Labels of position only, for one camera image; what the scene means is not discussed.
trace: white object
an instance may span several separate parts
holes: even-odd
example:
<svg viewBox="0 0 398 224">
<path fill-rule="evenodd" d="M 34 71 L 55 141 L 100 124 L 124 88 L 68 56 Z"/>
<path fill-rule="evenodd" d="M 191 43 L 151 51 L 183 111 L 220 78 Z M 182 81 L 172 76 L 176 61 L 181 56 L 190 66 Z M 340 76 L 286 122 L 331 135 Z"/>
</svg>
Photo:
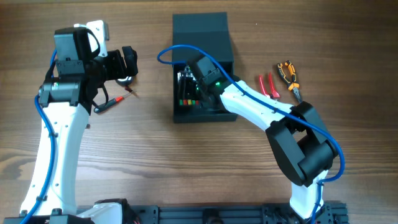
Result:
<svg viewBox="0 0 398 224">
<path fill-rule="evenodd" d="M 101 203 L 77 215 L 80 218 L 91 218 L 95 224 L 122 223 L 122 205 L 119 203 Z"/>
<path fill-rule="evenodd" d="M 303 219 L 310 218 L 312 210 L 317 202 L 317 192 L 318 192 L 318 181 L 326 177 L 328 170 L 321 172 L 316 178 L 314 178 L 312 184 L 309 187 L 298 186 L 292 182 L 292 197 L 290 198 L 290 206 L 293 210 L 300 215 Z M 317 211 L 322 207 L 323 199 L 321 193 L 320 206 L 318 206 Z"/>
<path fill-rule="evenodd" d="M 290 113 L 291 107 L 293 105 L 287 103 L 280 103 L 276 100 L 272 100 L 263 94 L 253 90 L 248 87 L 244 81 L 239 81 L 237 84 L 243 88 L 244 91 L 248 92 L 250 95 L 255 96 L 257 99 L 262 100 L 286 113 Z M 280 121 L 285 116 L 275 111 L 266 108 L 264 105 L 255 102 L 248 96 L 243 95 L 236 86 L 230 84 L 226 87 L 224 93 L 220 96 L 224 107 L 231 113 L 236 113 L 242 117 L 248 119 L 253 124 L 257 125 L 263 131 L 265 131 L 271 125 L 273 121 Z"/>
<path fill-rule="evenodd" d="M 108 25 L 104 21 L 102 20 L 92 21 L 92 22 L 87 22 L 86 25 L 75 24 L 73 26 L 86 27 L 90 29 L 99 42 L 99 47 L 100 47 L 99 56 L 101 57 L 108 56 L 108 51 L 106 50 L 105 41 L 109 40 L 109 30 L 108 30 Z M 98 48 L 97 42 L 95 41 L 94 37 L 91 34 L 88 34 L 88 40 L 90 41 L 91 51 L 94 52 Z"/>
<path fill-rule="evenodd" d="M 34 215 L 50 215 L 53 208 L 61 208 L 63 214 L 76 214 L 75 180 L 81 137 L 88 123 L 89 114 L 84 107 L 70 106 L 69 102 L 50 103 L 44 113 L 51 122 L 56 138 L 55 161 L 47 189 L 47 200 L 40 204 Z M 32 209 L 40 195 L 50 163 L 51 141 L 42 121 L 42 135 L 37 152 L 35 170 L 29 191 L 21 205 L 21 211 Z"/>
</svg>

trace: screwdriver handle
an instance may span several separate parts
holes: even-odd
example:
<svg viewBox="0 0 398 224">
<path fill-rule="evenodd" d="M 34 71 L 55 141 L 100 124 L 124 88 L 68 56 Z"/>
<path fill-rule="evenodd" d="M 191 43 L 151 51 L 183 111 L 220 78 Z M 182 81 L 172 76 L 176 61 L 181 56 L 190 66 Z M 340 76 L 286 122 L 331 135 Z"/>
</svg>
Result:
<svg viewBox="0 0 398 224">
<path fill-rule="evenodd" d="M 287 66 L 287 69 L 289 69 L 290 75 L 292 76 L 292 82 L 298 83 L 297 76 L 296 76 L 296 70 L 294 69 L 292 62 L 290 60 L 287 60 L 285 62 L 285 65 Z"/>
<path fill-rule="evenodd" d="M 290 82 L 290 80 L 286 77 L 286 74 L 284 73 L 284 71 L 283 71 L 283 69 L 282 69 L 283 64 L 282 64 L 282 63 L 278 63 L 278 64 L 276 65 L 276 67 L 277 67 L 277 71 L 278 71 L 278 75 L 279 75 L 280 79 L 282 79 L 282 81 L 286 84 L 286 86 L 287 86 L 287 88 L 288 88 L 288 87 L 290 86 L 291 82 Z"/>
<path fill-rule="evenodd" d="M 99 105 L 97 108 L 94 108 L 94 113 L 101 113 L 106 111 L 107 109 L 111 108 L 112 106 L 114 106 L 116 103 L 118 103 L 116 101 L 116 98 L 113 98 L 112 100 L 109 100 L 107 104 L 101 104 Z"/>
</svg>

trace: pliers handle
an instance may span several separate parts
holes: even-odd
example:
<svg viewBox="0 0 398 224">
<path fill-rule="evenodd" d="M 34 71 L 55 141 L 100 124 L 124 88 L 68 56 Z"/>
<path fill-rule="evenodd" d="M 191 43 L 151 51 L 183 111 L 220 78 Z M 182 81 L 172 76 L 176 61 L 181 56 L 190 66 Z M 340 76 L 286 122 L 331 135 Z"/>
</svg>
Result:
<svg viewBox="0 0 398 224">
<path fill-rule="evenodd" d="M 296 88 L 299 88 L 300 85 L 299 85 L 299 83 L 297 82 L 297 75 L 296 75 L 296 71 L 295 71 L 295 69 L 294 69 L 294 66 L 293 66 L 292 62 L 291 62 L 290 60 L 287 60 L 287 61 L 285 62 L 285 65 L 287 66 L 287 69 L 289 69 L 290 76 L 292 77 L 292 80 L 290 81 L 290 79 L 286 77 L 286 74 L 284 73 L 284 71 L 283 71 L 283 69 L 282 69 L 282 67 L 283 67 L 283 64 L 282 64 L 282 63 L 278 63 L 278 64 L 277 64 L 278 75 L 280 76 L 280 78 L 281 78 L 281 79 L 284 81 L 284 83 L 286 84 L 287 89 L 290 90 L 290 91 L 292 91 L 293 88 L 295 88 L 295 87 L 296 87 Z"/>
</svg>

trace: red pliers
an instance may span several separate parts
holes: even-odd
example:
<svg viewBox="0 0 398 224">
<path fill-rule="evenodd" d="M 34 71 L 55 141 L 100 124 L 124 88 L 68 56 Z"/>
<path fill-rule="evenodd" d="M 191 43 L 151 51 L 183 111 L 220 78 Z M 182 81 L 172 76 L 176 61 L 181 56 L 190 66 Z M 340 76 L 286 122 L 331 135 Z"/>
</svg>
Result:
<svg viewBox="0 0 398 224">
<path fill-rule="evenodd" d="M 266 97 L 269 97 L 271 99 L 274 98 L 279 98 L 279 93 L 276 92 L 275 86 L 274 86 L 274 81 L 272 81 L 272 74 L 271 72 L 268 73 L 268 82 L 269 82 L 269 88 L 271 89 L 271 94 L 267 93 L 267 90 L 264 86 L 264 79 L 262 75 L 259 75 L 259 83 L 261 87 L 261 93 L 264 94 Z"/>
</svg>

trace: toolbox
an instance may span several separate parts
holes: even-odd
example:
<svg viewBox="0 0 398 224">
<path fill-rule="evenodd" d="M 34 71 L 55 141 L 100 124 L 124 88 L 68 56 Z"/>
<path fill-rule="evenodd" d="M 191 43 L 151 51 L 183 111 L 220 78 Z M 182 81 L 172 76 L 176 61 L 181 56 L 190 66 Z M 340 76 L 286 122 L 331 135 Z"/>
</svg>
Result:
<svg viewBox="0 0 398 224">
<path fill-rule="evenodd" d="M 213 56 L 227 71 L 234 75 L 234 56 L 229 38 L 226 12 L 173 15 L 173 45 L 190 44 L 201 48 Z M 193 49 L 174 49 L 172 61 L 187 61 L 199 56 Z M 195 86 L 184 85 L 184 95 L 188 91 L 189 99 L 180 97 L 178 84 L 179 71 L 185 70 L 184 64 L 173 65 L 174 85 L 174 123 L 197 123 L 215 121 L 236 121 L 237 115 L 211 108 L 205 100 L 195 96 Z"/>
</svg>

